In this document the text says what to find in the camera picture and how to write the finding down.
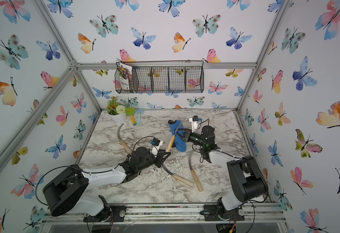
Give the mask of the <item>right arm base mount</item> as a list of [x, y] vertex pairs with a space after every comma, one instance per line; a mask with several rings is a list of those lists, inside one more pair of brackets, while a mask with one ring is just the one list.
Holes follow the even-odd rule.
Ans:
[[241, 206], [232, 210], [226, 210], [222, 202], [216, 204], [205, 204], [200, 211], [200, 215], [205, 218], [205, 221], [244, 221], [245, 212]]

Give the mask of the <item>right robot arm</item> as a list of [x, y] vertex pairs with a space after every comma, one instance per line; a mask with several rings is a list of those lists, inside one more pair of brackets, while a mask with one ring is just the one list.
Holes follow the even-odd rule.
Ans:
[[217, 207], [220, 212], [235, 210], [268, 193], [268, 185], [259, 171], [256, 160], [250, 155], [235, 157], [222, 151], [215, 143], [213, 127], [203, 127], [200, 134], [190, 129], [179, 129], [175, 135], [184, 142], [199, 146], [199, 152], [204, 160], [228, 171], [232, 191], [218, 200]]

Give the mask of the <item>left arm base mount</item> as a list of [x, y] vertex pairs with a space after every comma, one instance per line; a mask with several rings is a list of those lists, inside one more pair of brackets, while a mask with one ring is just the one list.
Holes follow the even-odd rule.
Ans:
[[126, 215], [127, 207], [125, 205], [108, 205], [105, 204], [103, 210], [96, 216], [90, 216], [83, 218], [85, 223], [97, 223], [97, 222], [123, 222]]

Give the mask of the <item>blue rag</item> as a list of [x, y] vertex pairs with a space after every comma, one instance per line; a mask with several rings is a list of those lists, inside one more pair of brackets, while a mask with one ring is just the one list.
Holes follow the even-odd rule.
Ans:
[[170, 127], [172, 135], [175, 135], [172, 148], [177, 148], [180, 152], [186, 152], [186, 142], [183, 141], [183, 124], [181, 120], [169, 120], [168, 125]]

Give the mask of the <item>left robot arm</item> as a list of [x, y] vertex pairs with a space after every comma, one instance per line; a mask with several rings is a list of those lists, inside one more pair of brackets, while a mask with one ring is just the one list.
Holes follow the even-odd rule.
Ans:
[[66, 167], [42, 191], [51, 215], [73, 212], [91, 216], [97, 222], [107, 220], [113, 211], [106, 199], [102, 195], [89, 195], [87, 191], [108, 184], [127, 183], [151, 166], [160, 168], [171, 153], [162, 149], [155, 152], [139, 147], [124, 162], [107, 169], [84, 170], [77, 164]]

